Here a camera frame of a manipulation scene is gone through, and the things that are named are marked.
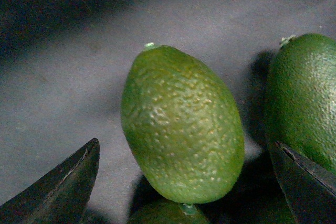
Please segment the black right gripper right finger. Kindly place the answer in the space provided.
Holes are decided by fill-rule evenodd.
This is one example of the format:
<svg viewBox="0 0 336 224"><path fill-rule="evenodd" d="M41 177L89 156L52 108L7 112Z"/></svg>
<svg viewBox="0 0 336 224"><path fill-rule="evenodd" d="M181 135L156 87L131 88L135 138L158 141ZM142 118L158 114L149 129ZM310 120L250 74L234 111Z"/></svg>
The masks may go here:
<svg viewBox="0 0 336 224"><path fill-rule="evenodd" d="M296 223L335 223L335 175L280 142L270 156Z"/></svg>

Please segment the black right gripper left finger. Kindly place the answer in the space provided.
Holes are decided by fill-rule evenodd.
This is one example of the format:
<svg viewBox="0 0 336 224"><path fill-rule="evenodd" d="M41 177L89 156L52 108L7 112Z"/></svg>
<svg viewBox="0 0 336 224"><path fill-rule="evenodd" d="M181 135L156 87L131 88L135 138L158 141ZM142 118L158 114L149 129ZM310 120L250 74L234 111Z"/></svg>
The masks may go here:
<svg viewBox="0 0 336 224"><path fill-rule="evenodd" d="M1 223L80 223L99 168L93 138L24 191L1 205Z"/></svg>

